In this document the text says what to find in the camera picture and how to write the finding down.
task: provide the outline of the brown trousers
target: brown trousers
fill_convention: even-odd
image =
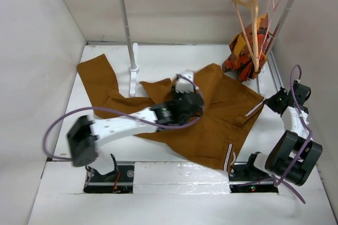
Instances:
[[[149,97],[125,98],[118,90],[116,75],[103,54],[77,67],[93,106],[134,113],[145,107],[171,100],[170,79],[140,82]],[[263,97],[223,74],[219,65],[211,64],[196,72],[194,82],[204,98],[204,114],[193,126],[164,132],[140,134],[138,137],[166,143],[188,160],[210,168],[229,171],[233,155],[238,156],[262,107],[249,117],[245,114]],[[95,111],[101,118],[117,115]]]

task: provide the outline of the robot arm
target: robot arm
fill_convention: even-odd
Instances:
[[[204,101],[195,89],[193,72],[185,72],[172,87],[172,101],[116,118],[89,120],[88,116],[79,117],[67,133],[73,166],[89,166],[101,176],[109,177],[116,169],[115,158],[111,155],[105,159],[100,147],[130,135],[176,129],[191,117],[201,116]]]
[[[254,161],[253,166],[255,168],[279,177],[284,174],[293,160],[292,153],[297,153],[300,150],[309,135],[309,132],[301,122],[301,117],[303,117],[305,124],[308,125],[308,109],[304,107],[304,103],[310,97],[311,90],[309,87],[298,83],[298,81],[294,82],[293,88],[297,102],[301,107],[301,115],[295,108],[292,95],[290,92],[286,93],[285,89],[281,89],[274,96],[267,99],[265,104],[281,115],[285,132],[269,155],[260,152],[251,155],[251,161]],[[288,172],[285,180],[298,186],[303,185],[316,165],[322,150],[322,146],[311,139],[301,153],[300,159]]]

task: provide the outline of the white floor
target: white floor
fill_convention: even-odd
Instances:
[[[120,92],[128,95],[126,46],[87,46],[82,61],[102,53],[117,74]],[[172,78],[186,69],[220,64],[228,55],[227,45],[143,45],[138,80]],[[246,85],[257,91],[256,81]],[[267,64],[260,75],[260,90],[267,97],[276,92]],[[146,94],[138,86],[136,95]],[[77,76],[67,111],[88,105]],[[69,156],[64,136],[80,115],[63,122],[56,155]],[[246,161],[256,151],[269,153],[283,132],[279,115],[264,108],[237,161]],[[307,202],[303,205],[283,186],[279,194],[229,194],[226,173],[189,163],[159,143],[132,136],[106,145],[105,151],[120,161],[137,161],[134,194],[85,194],[84,168],[48,162],[29,224],[336,224],[316,169],[297,187]]]

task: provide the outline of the striped trim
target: striped trim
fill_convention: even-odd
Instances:
[[[255,110],[257,110],[262,104],[263,102],[266,100],[266,98],[263,99],[262,102],[260,102],[258,105],[256,105],[255,107],[253,107],[253,109],[251,111],[249,111],[248,113],[245,114],[246,117],[250,116],[252,113],[255,112]]]
[[[231,155],[231,150],[232,150],[232,144],[229,144],[229,148],[228,148],[228,152],[227,152],[227,156],[226,156],[226,160],[224,162],[224,171],[226,172],[228,170],[228,165],[229,165],[229,159],[230,159],[230,155]]]

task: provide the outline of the orange hanger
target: orange hanger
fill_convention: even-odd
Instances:
[[[257,38],[258,2],[257,2],[257,0],[249,0],[247,2],[244,2],[242,0],[232,0],[232,1],[234,2],[235,6],[236,6],[236,11],[237,11],[237,15],[239,17],[239,22],[240,22],[241,27],[242,27],[244,39],[245,39],[245,42],[248,45],[249,53],[250,53],[250,56],[252,58],[253,65],[255,66],[255,72],[257,72],[258,68],[259,68],[259,53],[258,53],[258,38]],[[247,34],[245,32],[245,28],[244,28],[243,21],[242,21],[241,15],[239,13],[239,9],[238,9],[237,4],[250,9],[251,25],[252,25],[253,52],[252,52],[251,46],[249,44],[249,40],[248,40]]]

